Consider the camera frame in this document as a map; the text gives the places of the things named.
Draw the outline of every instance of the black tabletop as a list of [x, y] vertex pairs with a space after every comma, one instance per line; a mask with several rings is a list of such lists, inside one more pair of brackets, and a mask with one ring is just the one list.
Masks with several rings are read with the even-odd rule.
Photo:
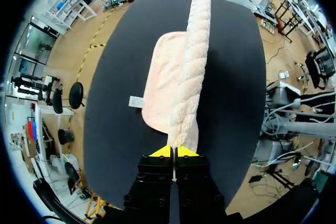
[[[123, 208], [143, 154], [166, 144], [141, 110], [154, 46], [165, 33], [186, 30], [191, 0], [136, 0], [108, 40], [94, 74], [84, 127], [84, 165], [89, 187]], [[198, 153], [230, 203], [253, 157], [264, 118], [264, 50], [253, 14], [212, 0], [208, 60], [197, 110]]]

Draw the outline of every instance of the trash bin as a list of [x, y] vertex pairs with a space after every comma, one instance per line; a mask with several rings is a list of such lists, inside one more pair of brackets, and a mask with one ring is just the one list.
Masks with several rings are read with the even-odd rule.
[[74, 133], [72, 130], [58, 130], [58, 140], [61, 145], [64, 145], [66, 143], [71, 143], [75, 139]]

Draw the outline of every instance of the box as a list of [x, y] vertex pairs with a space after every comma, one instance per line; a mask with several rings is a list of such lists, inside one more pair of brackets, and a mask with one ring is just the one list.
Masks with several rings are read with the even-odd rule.
[[37, 152], [36, 152], [37, 142], [30, 138], [27, 124], [24, 126], [24, 128], [25, 128], [25, 134], [26, 134], [26, 137], [24, 139], [24, 150], [26, 150], [26, 155], [28, 157], [35, 157], [37, 155]]
[[27, 169], [30, 173], [34, 173], [34, 168], [32, 164], [32, 160], [30, 157], [28, 157], [26, 150], [25, 150], [25, 144], [24, 141], [21, 140], [21, 154], [24, 162], [26, 163]]

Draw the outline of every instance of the wooden floor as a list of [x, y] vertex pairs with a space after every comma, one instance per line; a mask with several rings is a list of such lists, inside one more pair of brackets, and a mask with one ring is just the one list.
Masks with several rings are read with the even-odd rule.
[[[272, 2], [275, 6], [280, 5], [280, 0], [272, 0]], [[107, 42], [119, 20], [130, 5], [131, 4], [125, 4], [112, 12], [109, 10], [104, 12], [102, 10], [101, 2], [98, 0], [92, 5], [92, 8], [97, 12], [97, 17], [87, 22], [78, 20], [74, 23], [73, 28], [64, 36], [59, 36], [51, 51], [45, 74], [51, 74], [61, 79], [61, 82], [64, 85], [65, 97], [67, 97], [71, 85], [76, 80], [83, 84], [86, 95], [89, 95], [88, 91], [90, 90], [91, 79], [104, 48], [92, 48], [88, 53], [87, 50], [90, 45], [98, 45]], [[101, 29], [94, 41], [92, 41], [100, 27]], [[301, 72], [293, 62], [304, 62], [306, 54], [312, 49], [317, 49], [317, 45], [311, 38], [307, 38], [298, 30], [293, 31], [290, 34], [290, 38], [293, 41], [292, 44], [277, 32], [272, 35], [262, 27], [259, 27], [259, 30], [264, 45], [266, 62], [268, 62], [272, 56], [277, 54], [277, 56], [272, 58], [271, 62], [266, 65], [267, 83], [278, 79], [278, 73], [280, 71], [289, 71], [290, 77], [285, 81], [302, 90], [302, 83], [296, 81], [296, 77], [301, 75]], [[316, 90], [310, 86], [308, 93], [316, 93]], [[69, 125], [70, 129], [72, 129], [75, 134], [75, 141], [70, 144], [70, 146], [66, 146], [64, 151], [71, 152], [77, 157], [79, 166], [83, 171], [85, 171], [82, 149], [84, 114], [85, 108], [81, 107], [75, 111], [75, 115], [70, 123], [67, 118], [64, 118], [62, 122], [63, 127], [68, 127]], [[52, 135], [56, 136], [56, 118], [54, 116], [45, 116], [44, 120]], [[310, 141], [312, 141], [310, 138], [301, 138], [300, 146], [303, 146]], [[316, 154], [316, 144], [307, 148], [307, 151], [312, 155]], [[294, 183], [299, 183], [304, 178], [304, 165], [301, 165], [298, 170], [293, 172], [291, 170], [291, 163], [288, 162], [286, 165], [281, 166], [281, 169]], [[285, 192], [284, 188], [269, 177], [269, 175], [266, 175], [260, 182], [253, 183], [253, 186], [255, 187], [251, 188], [248, 181], [251, 176], [257, 174], [260, 174], [259, 169], [250, 167], [238, 193], [227, 208], [229, 214], [240, 212], [243, 217], [248, 217], [274, 202], [276, 198], [280, 197]]]

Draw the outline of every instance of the towel label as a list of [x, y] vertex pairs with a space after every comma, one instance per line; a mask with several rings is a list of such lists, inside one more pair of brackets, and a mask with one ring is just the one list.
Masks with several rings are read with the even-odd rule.
[[130, 100], [128, 102], [129, 107], [134, 107], [134, 108], [143, 108], [145, 105], [145, 100], [142, 97], [133, 97], [130, 96]]

